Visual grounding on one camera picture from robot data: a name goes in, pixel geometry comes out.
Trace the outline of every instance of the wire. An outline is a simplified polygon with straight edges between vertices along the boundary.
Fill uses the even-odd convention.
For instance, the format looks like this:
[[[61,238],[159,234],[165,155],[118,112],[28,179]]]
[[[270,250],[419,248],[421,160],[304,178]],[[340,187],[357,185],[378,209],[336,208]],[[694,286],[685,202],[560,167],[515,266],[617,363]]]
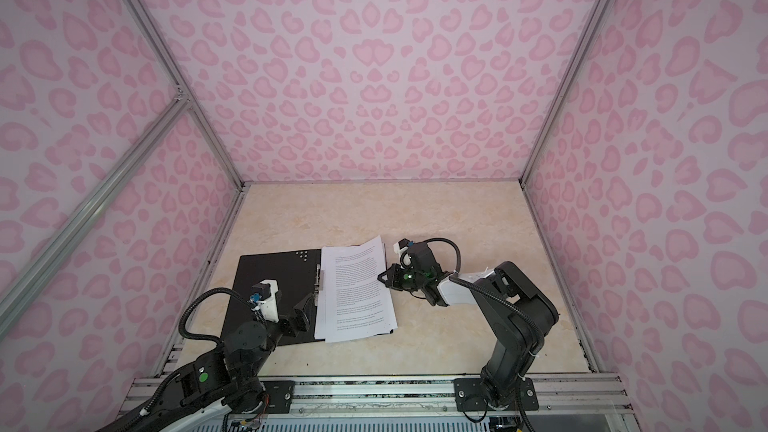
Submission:
[[[433,237],[424,241],[425,244],[429,244],[430,242],[445,242],[446,244],[453,247],[453,250],[456,251],[456,272],[460,272],[462,270],[462,253],[458,250],[458,245],[456,245],[453,240],[443,237]],[[400,254],[400,265],[406,269],[408,269],[408,265],[403,263],[403,259],[405,259],[407,254],[408,250],[405,250],[402,254]]]
[[[520,414],[520,418],[522,419],[523,423],[525,424],[525,427],[528,428],[528,432],[536,432],[536,430],[531,425],[531,421],[528,419],[528,416],[526,415],[525,410],[523,409],[523,404],[522,404],[522,399],[521,399],[521,396],[522,396],[522,393],[523,393],[523,388],[522,388],[522,383],[521,382],[518,382],[518,386],[517,386],[516,392],[517,393],[514,395],[514,402],[518,406],[518,413]]]
[[[525,312],[520,310],[520,308],[517,305],[515,305],[515,304],[513,304],[513,303],[511,303],[509,301],[505,301],[503,298],[499,297],[498,295],[496,295],[496,294],[494,294],[494,293],[492,293],[490,291],[487,291],[484,288],[482,288],[482,287],[480,287],[480,286],[478,286],[476,284],[473,284],[471,282],[467,282],[466,280],[458,278],[458,274],[451,274],[451,275],[449,275],[448,276],[448,280],[450,280],[454,284],[462,285],[462,286],[468,288],[471,291],[477,292],[480,295],[483,295],[483,296],[485,296],[487,298],[490,298],[494,302],[497,302],[497,303],[500,303],[500,304],[504,305],[506,308],[508,308],[510,311],[512,311],[515,315],[520,317],[520,319],[522,319],[523,322],[525,322],[526,325],[529,326],[531,328],[531,330],[533,331],[533,335],[534,335],[534,339],[535,339],[536,343],[534,344],[533,349],[532,349],[530,355],[531,356],[535,356],[540,350],[542,350],[542,347],[544,346],[544,333],[539,328],[539,326],[536,325],[536,322],[533,322],[533,319],[528,314],[526,314]]]
[[[470,396],[468,396],[468,397],[466,397],[464,399],[463,404],[466,404],[467,400],[472,399],[472,398],[481,398],[482,402],[485,404],[485,409],[482,412],[482,416],[480,418],[471,418],[471,417],[469,417],[467,415],[466,411],[464,411],[464,410],[462,410],[462,414],[464,414],[464,417],[466,417],[467,420],[469,420],[473,424],[480,424],[485,419],[485,416],[488,415],[488,401],[483,396],[481,396],[481,395],[470,395]]]
[[[142,418],[147,417],[151,413],[152,408],[154,407],[154,405],[158,402],[158,399],[162,395],[162,393],[165,390],[165,388],[168,387],[168,384],[170,384],[170,382],[173,379],[176,379],[179,376],[179,374],[180,374],[180,370],[179,369],[176,369],[173,372],[171,372],[170,374],[168,374],[168,376],[165,379],[163,379],[162,382],[160,382],[160,385],[158,386],[158,388],[155,389],[154,394],[152,394],[152,397],[150,397],[149,400],[144,402],[144,405],[141,406],[141,408],[139,409],[139,413],[136,414],[136,416],[134,418],[130,419],[129,422],[127,422],[122,427],[120,427],[117,432],[126,432],[127,430],[130,430]]]
[[[261,412],[259,412],[259,414],[256,416],[257,420],[264,415],[264,412],[266,412],[266,408],[268,408],[269,406],[270,406],[270,395],[267,392],[264,392],[264,408],[261,409]]]
[[[198,298],[193,300],[190,306],[187,307],[187,310],[184,311],[184,313],[181,315],[181,319],[179,319],[179,335],[181,337],[188,338],[194,341],[211,341],[211,342],[216,342],[216,345],[224,345],[224,341],[222,341],[221,338],[218,338],[215,335],[195,334],[187,330],[187,320],[189,320],[189,317],[192,315],[192,312],[194,312],[197,306],[200,305],[200,303],[202,303],[205,299],[215,294],[230,295],[235,299],[237,299],[238,301],[245,304],[245,306],[248,307],[248,309],[250,309],[250,302],[248,302],[248,300],[245,297],[238,294],[231,288],[226,288],[226,287],[212,288],[209,291],[203,292],[202,294],[200,294]]]
[[[266,336],[266,338],[268,338],[269,340],[271,340],[271,341],[272,341],[272,348],[271,348],[271,349],[267,349],[267,350],[268,350],[269,352],[274,352],[274,351],[275,351],[275,349],[277,348],[277,342],[275,341],[275,339],[273,339],[273,338],[272,338],[272,337],[270,337],[269,335],[267,335],[267,336]]]
[[[446,244],[453,247],[453,250],[456,251],[456,272],[460,272],[462,270],[462,253],[458,251],[458,245],[453,240],[443,238],[443,237],[434,237],[434,238],[428,238],[424,241],[425,243],[429,244],[430,242],[445,242]]]
[[[264,312],[261,311],[261,309],[256,309],[254,311],[256,314],[256,319],[261,322],[262,325],[266,326],[266,320],[264,319]]]

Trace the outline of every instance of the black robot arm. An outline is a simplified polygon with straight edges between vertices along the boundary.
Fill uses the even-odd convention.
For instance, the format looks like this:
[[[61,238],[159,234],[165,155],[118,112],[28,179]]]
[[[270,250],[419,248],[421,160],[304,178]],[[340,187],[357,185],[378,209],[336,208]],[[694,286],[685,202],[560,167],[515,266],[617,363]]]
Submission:
[[[447,282],[469,289],[496,336],[491,359],[481,372],[484,399],[489,407],[506,408],[518,401],[515,393],[544,346],[544,337],[558,322],[558,311],[512,262],[503,262],[473,282],[458,273],[444,272],[429,250],[428,244],[435,241],[448,242],[456,249],[458,272],[461,255],[453,242],[403,239],[398,244],[399,263],[381,273],[379,281],[394,290],[420,291],[431,305],[443,307],[456,303],[447,294]]]
[[[268,284],[260,285],[262,294],[269,291]],[[254,320],[243,323],[224,339],[187,331],[187,319],[194,308],[218,293],[253,307]],[[171,372],[150,399],[98,432],[158,432],[166,427],[190,430],[208,417],[264,412],[269,399],[258,373],[284,335],[295,337],[309,329],[306,307],[311,294],[294,307],[292,314],[279,316],[278,322],[264,320],[254,297],[257,295],[249,301],[228,288],[215,288],[195,299],[182,314],[179,331],[182,337],[215,342],[214,350]]]

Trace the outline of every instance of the black mounting plate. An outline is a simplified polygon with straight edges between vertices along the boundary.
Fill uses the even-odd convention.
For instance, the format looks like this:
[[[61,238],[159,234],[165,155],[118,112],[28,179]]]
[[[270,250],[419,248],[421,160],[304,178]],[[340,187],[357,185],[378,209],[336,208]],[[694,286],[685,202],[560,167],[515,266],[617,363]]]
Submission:
[[[288,414],[290,404],[293,401],[293,380],[262,380],[264,390],[270,396],[270,404],[266,408],[266,414]]]
[[[485,389],[481,386],[482,380],[476,379],[454,379],[453,391],[456,397],[456,410],[459,412],[493,412],[483,399]],[[538,399],[536,390],[533,388],[533,380],[525,379],[522,383],[522,406],[524,410],[538,410]],[[516,410],[514,401],[501,410]]]

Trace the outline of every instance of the pink heart pattern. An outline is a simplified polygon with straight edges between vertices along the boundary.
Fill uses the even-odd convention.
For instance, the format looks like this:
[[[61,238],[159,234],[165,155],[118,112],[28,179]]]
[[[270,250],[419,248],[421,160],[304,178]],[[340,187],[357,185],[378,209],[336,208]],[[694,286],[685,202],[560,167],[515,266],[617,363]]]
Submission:
[[[177,323],[233,193],[182,116],[0,343],[0,429],[93,430],[114,418]]]
[[[643,430],[768,428],[765,4],[617,0],[532,177]]]
[[[175,92],[119,0],[0,16],[1,294]]]
[[[520,177],[594,2],[146,1],[262,182]],[[454,132],[469,140],[438,153]]]

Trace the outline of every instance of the white paper sheet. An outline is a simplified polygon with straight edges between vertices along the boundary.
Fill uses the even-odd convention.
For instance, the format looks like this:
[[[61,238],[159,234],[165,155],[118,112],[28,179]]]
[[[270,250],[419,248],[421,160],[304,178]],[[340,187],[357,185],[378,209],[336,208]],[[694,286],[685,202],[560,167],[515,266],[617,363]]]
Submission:
[[[389,290],[376,276],[386,270],[381,237],[353,247],[323,247],[315,338],[351,341],[397,328]]]

